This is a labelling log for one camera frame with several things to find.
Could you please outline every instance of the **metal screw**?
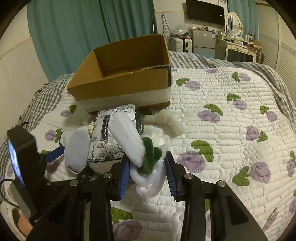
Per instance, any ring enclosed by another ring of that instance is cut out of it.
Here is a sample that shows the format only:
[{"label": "metal screw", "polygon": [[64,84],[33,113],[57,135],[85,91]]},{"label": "metal screw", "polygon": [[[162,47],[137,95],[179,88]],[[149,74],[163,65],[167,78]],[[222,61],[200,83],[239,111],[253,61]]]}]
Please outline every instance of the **metal screw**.
[{"label": "metal screw", "polygon": [[110,173],[110,172],[105,172],[105,173],[103,174],[103,177],[104,177],[104,178],[111,178],[111,177],[112,177],[112,173]]},{"label": "metal screw", "polygon": [[185,174],[184,174],[184,177],[185,177],[186,179],[192,179],[192,178],[193,178],[193,175],[192,175],[191,173],[185,173]]},{"label": "metal screw", "polygon": [[222,187],[223,188],[223,187],[226,186],[226,182],[224,182],[224,181],[218,181],[217,183],[218,183],[218,186],[219,187]]},{"label": "metal screw", "polygon": [[77,180],[72,180],[72,181],[70,182],[70,185],[71,185],[72,187],[75,187],[75,186],[78,185],[78,181],[77,181]]}]

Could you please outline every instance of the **quilted bedspread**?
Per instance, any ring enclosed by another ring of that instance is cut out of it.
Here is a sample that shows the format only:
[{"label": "quilted bedspread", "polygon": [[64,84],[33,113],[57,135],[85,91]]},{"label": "quilted bedspread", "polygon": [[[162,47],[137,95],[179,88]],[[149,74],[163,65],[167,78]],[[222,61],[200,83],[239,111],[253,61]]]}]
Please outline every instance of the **quilted bedspread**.
[{"label": "quilted bedspread", "polygon": [[[169,109],[185,123],[185,134],[176,137],[170,127],[146,123],[145,129],[169,141],[175,161],[188,172],[227,182],[267,238],[276,240],[296,212],[296,140],[270,87],[255,73],[230,67],[173,69],[172,80]],[[32,131],[38,150],[55,149],[59,133],[77,129],[86,115],[65,89],[56,109]],[[73,178],[62,158],[48,170],[50,180]],[[6,177],[12,175],[8,167]],[[173,200],[167,182],[155,198],[139,197],[133,185],[111,205],[118,240],[180,240],[185,203]]]}]

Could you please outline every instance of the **black tv screen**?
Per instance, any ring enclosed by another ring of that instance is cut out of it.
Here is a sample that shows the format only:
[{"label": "black tv screen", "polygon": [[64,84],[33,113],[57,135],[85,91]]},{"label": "black tv screen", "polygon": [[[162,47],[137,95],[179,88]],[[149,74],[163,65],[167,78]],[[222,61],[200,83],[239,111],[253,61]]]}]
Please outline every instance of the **black tv screen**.
[{"label": "black tv screen", "polygon": [[215,4],[186,0],[187,18],[224,25],[224,8]]}]

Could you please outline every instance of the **curtain fold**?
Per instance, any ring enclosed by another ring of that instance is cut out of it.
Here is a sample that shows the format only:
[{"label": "curtain fold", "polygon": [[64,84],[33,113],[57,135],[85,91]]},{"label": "curtain fold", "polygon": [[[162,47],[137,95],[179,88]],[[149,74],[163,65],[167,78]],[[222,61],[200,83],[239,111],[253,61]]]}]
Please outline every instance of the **curtain fold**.
[{"label": "curtain fold", "polygon": [[243,38],[250,32],[254,40],[259,39],[258,12],[255,0],[228,0],[228,11],[235,12],[243,22]]},{"label": "curtain fold", "polygon": [[152,0],[31,0],[28,25],[49,82],[99,46],[152,34]]}]

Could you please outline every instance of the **white vanity table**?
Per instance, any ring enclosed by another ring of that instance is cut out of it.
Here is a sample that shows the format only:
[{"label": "white vanity table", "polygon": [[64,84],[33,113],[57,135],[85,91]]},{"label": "white vanity table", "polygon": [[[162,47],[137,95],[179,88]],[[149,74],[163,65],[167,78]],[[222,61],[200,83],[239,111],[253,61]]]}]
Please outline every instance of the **white vanity table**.
[{"label": "white vanity table", "polygon": [[249,49],[246,46],[232,43],[222,39],[216,39],[216,49],[215,49],[215,58],[216,59],[224,59],[227,61],[228,51],[234,50],[243,54],[253,56],[253,63],[256,63],[256,51]]}]

